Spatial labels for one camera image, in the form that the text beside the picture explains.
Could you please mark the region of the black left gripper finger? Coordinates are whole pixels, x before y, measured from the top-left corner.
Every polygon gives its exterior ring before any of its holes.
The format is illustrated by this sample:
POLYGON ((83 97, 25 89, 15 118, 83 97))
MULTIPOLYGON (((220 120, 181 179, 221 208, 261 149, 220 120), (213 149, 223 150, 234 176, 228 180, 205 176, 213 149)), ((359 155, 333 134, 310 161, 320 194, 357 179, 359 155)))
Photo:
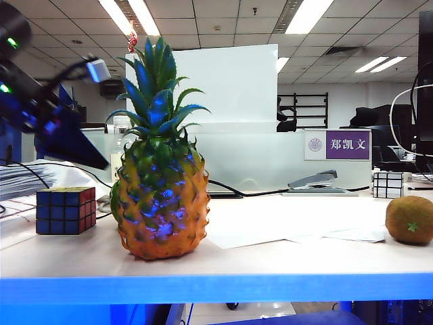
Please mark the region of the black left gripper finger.
POLYGON ((109 162, 80 130, 74 112, 59 112, 35 133, 35 148, 45 156, 105 169, 109 162))

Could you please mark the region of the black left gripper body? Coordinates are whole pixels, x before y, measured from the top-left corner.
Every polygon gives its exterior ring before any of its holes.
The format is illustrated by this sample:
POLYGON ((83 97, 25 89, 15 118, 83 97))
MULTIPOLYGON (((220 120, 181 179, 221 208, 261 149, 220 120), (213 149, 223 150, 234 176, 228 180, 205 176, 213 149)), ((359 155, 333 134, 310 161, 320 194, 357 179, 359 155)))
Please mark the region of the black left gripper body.
POLYGON ((47 99, 19 99, 18 128, 24 133, 54 135, 66 129, 65 107, 58 96, 47 99))

